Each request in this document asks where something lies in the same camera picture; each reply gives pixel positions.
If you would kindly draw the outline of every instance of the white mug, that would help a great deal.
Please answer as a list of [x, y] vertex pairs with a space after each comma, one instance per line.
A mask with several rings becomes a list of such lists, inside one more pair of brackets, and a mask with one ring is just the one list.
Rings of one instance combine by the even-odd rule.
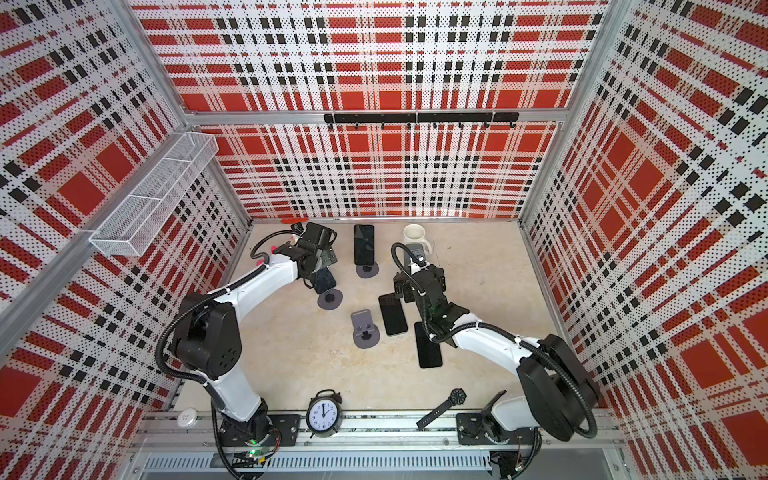
[[427, 255], [432, 255], [432, 244], [426, 239], [426, 230], [421, 225], [411, 223], [402, 229], [402, 242], [405, 245], [409, 243], [420, 243], [424, 246]]

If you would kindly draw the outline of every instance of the mug handle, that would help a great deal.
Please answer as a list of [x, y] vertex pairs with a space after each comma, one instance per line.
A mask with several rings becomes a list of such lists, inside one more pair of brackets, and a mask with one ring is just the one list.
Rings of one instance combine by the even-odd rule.
[[422, 238], [419, 242], [424, 246], [427, 255], [432, 255], [432, 244], [426, 238]]

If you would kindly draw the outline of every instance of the ventilation grille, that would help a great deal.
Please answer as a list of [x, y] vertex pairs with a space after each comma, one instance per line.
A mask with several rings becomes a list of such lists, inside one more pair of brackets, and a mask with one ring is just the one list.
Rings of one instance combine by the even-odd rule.
[[161, 453], [153, 454], [147, 460], [145, 472], [199, 470], [210, 467], [211, 453]]
[[[146, 472], [207, 470], [214, 453], [153, 454]], [[271, 472], [413, 472], [489, 471], [487, 451], [464, 452], [280, 452], [268, 460], [265, 470]], [[240, 468], [243, 472], [261, 468]]]

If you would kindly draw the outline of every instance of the alarm clock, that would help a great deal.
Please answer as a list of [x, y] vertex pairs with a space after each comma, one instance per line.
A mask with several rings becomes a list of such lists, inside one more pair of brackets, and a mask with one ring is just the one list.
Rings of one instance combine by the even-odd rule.
[[341, 394], [331, 389], [320, 390], [306, 410], [306, 426], [312, 430], [312, 436], [330, 437], [339, 431], [342, 416]]

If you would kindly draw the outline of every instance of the white round button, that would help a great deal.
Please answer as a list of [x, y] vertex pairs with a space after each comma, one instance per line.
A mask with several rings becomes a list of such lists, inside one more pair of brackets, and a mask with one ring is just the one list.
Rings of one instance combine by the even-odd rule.
[[197, 410], [186, 409], [179, 414], [179, 418], [176, 419], [176, 424], [181, 429], [188, 429], [197, 421]]

